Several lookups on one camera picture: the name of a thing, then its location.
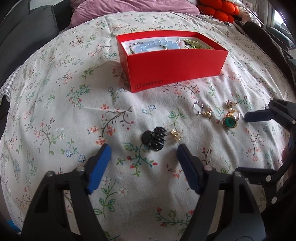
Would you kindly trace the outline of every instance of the gray checkered fabric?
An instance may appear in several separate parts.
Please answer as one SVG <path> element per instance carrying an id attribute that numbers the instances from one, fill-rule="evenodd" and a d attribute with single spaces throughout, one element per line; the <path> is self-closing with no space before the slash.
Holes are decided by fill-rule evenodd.
<path id="1" fill-rule="evenodd" d="M 6 99 L 8 102 L 10 102 L 10 94 L 12 90 L 12 84 L 15 79 L 15 76 L 17 75 L 18 71 L 20 70 L 21 66 L 18 67 L 6 80 L 4 85 L 0 88 L 0 104 L 2 102 L 2 98 L 4 95 L 6 95 Z"/>

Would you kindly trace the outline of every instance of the curtain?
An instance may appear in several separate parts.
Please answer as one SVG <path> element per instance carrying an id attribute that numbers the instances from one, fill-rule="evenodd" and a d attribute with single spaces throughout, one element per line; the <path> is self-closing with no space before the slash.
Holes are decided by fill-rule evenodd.
<path id="1" fill-rule="evenodd" d="M 263 22 L 264 27 L 273 27 L 275 24 L 275 9 L 271 3 L 269 3 L 268 0 L 258 0 L 257 9 L 258 17 Z"/>

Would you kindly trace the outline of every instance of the blue printed flower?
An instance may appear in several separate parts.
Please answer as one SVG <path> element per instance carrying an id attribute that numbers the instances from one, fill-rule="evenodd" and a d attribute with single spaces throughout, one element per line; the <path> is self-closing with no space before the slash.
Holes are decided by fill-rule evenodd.
<path id="1" fill-rule="evenodd" d="M 150 111 L 153 111 L 154 109 L 156 109 L 154 104 L 148 105 L 148 108 Z"/>
<path id="2" fill-rule="evenodd" d="M 80 155 L 78 157 L 78 161 L 84 163 L 84 161 L 85 161 L 85 155 Z"/>
<path id="3" fill-rule="evenodd" d="M 66 156 L 71 157 L 71 155 L 73 155 L 73 153 L 70 150 L 66 150 Z"/>
<path id="4" fill-rule="evenodd" d="M 120 87 L 120 88 L 118 88 L 118 90 L 119 90 L 119 92 L 125 92 L 125 88 L 123 88 L 123 87 Z"/>

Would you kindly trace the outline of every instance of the black hair claw clip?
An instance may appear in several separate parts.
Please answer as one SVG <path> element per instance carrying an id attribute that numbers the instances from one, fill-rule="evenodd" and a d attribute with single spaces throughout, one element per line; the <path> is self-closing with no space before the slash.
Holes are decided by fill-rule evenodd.
<path id="1" fill-rule="evenodd" d="M 156 127 L 153 131 L 145 131 L 142 135 L 142 143 L 153 151 L 159 151 L 165 143 L 167 130 L 163 127 Z"/>

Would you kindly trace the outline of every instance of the silver ring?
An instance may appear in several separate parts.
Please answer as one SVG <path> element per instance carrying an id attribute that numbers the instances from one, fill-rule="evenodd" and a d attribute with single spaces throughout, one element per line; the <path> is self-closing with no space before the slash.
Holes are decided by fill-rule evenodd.
<path id="1" fill-rule="evenodd" d="M 198 110 L 195 108 L 195 105 L 196 105 L 196 104 L 201 108 L 202 111 L 198 111 Z M 204 112 L 203 104 L 202 104 L 202 102 L 200 102 L 200 101 L 196 101 L 196 102 L 194 102 L 194 104 L 193 104 L 193 108 L 195 109 L 195 111 L 196 111 L 199 115 L 201 115 L 201 114 Z"/>

